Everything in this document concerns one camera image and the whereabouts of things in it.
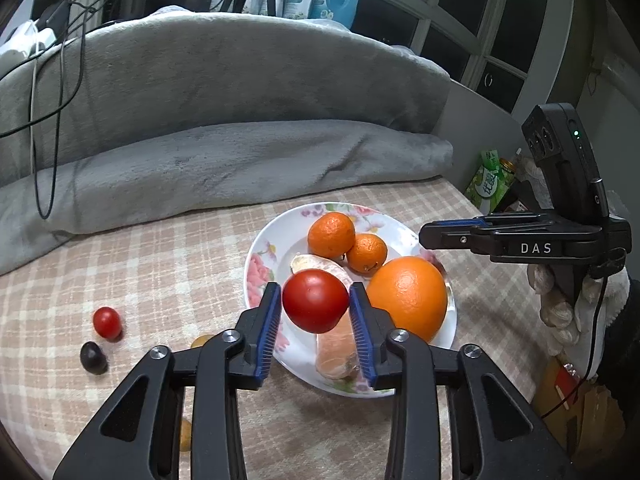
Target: gray blanket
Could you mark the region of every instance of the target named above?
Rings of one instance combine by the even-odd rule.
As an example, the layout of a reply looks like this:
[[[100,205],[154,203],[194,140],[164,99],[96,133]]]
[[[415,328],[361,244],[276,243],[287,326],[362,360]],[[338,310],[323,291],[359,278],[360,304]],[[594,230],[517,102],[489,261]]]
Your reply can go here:
[[[65,50],[67,92],[78,53],[79,41]],[[0,82],[1,131],[27,120],[31,70]],[[58,74],[52,59],[36,117],[55,108]],[[430,61],[317,23],[217,13],[98,30],[62,113],[49,220],[35,208],[28,131],[0,140],[0,274],[74,234],[440,174],[450,144],[425,134],[449,83]],[[50,168],[54,120],[34,133],[38,166]],[[50,175],[38,174],[45,210]]]

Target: green snack package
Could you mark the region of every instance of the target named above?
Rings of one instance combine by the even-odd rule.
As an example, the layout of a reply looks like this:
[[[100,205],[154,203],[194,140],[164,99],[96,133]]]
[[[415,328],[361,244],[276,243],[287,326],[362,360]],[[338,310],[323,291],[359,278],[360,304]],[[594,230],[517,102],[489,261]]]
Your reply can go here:
[[[483,215],[488,215],[507,193],[515,176],[513,165],[498,158],[497,150],[480,152],[482,164],[466,188],[465,196]]]

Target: screw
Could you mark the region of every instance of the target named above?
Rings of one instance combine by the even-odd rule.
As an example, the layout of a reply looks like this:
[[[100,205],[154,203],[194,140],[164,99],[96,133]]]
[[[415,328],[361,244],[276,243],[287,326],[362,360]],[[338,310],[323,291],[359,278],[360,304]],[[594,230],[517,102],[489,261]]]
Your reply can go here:
[[[403,328],[396,328],[395,330],[391,331],[390,337],[394,341],[398,341],[399,343],[401,343],[402,341],[406,341],[407,339],[409,339],[409,333]]]
[[[222,341],[224,341],[225,343],[235,343],[236,341],[238,341],[238,339],[240,339],[240,333],[238,332],[238,330],[230,329],[225,330],[222,333]]]
[[[472,359],[480,357],[482,353],[482,349],[478,345],[465,345],[462,351],[467,357],[471,357]]]
[[[166,357],[166,355],[169,353],[169,349],[166,346],[154,346],[150,351],[149,351],[149,355],[151,355],[152,359],[162,359],[163,357]]]

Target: glove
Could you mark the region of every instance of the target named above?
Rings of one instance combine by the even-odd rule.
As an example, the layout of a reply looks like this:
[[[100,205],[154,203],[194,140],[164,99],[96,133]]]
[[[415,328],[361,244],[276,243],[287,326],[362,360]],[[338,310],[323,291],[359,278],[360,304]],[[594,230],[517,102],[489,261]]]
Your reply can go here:
[[[580,377],[587,373],[591,353],[593,316],[598,304],[602,280],[589,276],[582,282],[580,296],[571,306],[556,288],[554,274],[544,265],[527,266],[529,285],[540,295],[540,319],[546,326],[546,347],[549,355],[571,363]],[[629,297],[629,276],[626,267],[609,276],[607,288],[598,315],[593,363],[587,379],[591,379],[602,360],[604,331],[626,305]]]

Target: tangerine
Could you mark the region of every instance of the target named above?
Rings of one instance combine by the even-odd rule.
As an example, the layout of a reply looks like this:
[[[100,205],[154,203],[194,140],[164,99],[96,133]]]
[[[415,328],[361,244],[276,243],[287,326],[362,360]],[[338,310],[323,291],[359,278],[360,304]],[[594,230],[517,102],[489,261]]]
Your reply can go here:
[[[338,212],[322,215],[309,229],[309,251],[323,258],[339,258],[353,247],[356,228],[351,219]]]
[[[366,274],[382,267],[387,252],[386,244],[379,236],[357,234],[353,247],[347,251],[347,263],[356,272]]]
[[[386,310],[398,328],[427,343],[447,313],[447,287],[440,271],[417,256],[402,256],[376,272],[367,295],[372,306]]]

